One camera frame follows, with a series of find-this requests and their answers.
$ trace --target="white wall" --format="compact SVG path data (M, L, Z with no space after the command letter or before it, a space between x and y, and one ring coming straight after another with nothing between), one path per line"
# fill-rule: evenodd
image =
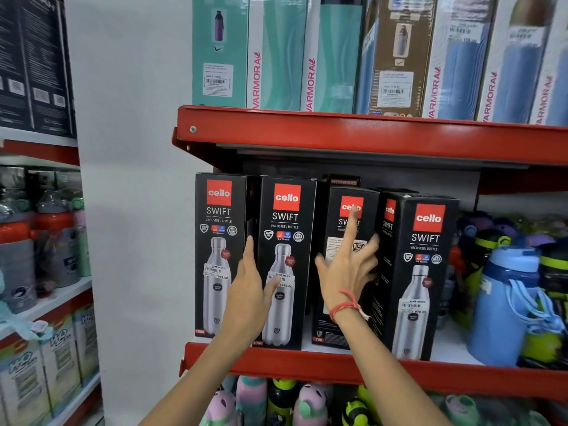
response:
M66 0L106 422L177 382L194 329L191 0Z

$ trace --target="teal box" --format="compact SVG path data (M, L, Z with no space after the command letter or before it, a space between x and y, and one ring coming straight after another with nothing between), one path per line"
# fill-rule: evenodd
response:
M310 0L301 110L351 114L363 0Z
M249 0L193 0L193 104L246 106Z
M299 111L307 0L251 0L246 107Z

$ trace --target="red square logo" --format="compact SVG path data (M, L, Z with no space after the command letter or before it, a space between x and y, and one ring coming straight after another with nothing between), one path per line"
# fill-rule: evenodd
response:
M231 206L231 180L207 180L207 204L218 204L221 206Z
M357 206L357 218L361 218L361 214L363 212L363 197L341 196L341 209L339 210L339 216L348 217L353 205Z
M385 220L394 222L394 211L396 210L396 200L387 199L387 206L385 207Z
M299 211L301 185L274 184L273 209L280 211Z
M444 224L444 212L446 212L444 204L417 204L412 230L416 232L440 233L442 224Z

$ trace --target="bracelet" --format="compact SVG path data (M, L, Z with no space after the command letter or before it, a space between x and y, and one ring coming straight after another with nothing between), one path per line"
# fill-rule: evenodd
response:
M363 312L363 310L361 309L361 305L359 305L357 303L357 299L355 299L355 295L352 292L350 292L349 290L345 290L343 288L340 288L339 293L343 293L345 295L348 295L351 298L351 301L340 303L339 305L336 305L336 306L334 306L333 308L330 309L330 318L331 318L332 322L335 322L335 319L333 317L334 317L334 315L337 311L341 311L342 309L347 309L347 308L356 309L357 311L359 311L359 314L361 314L361 316L363 317L363 319L366 322L369 321L370 316L366 315Z

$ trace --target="person's left hand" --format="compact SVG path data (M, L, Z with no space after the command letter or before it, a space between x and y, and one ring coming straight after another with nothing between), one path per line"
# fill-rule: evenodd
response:
M262 289L262 280L254 261L254 241L246 239L243 259L238 262L235 280L227 291L227 305L219 335L233 340L239 348L247 347L260 335L280 278L273 278Z

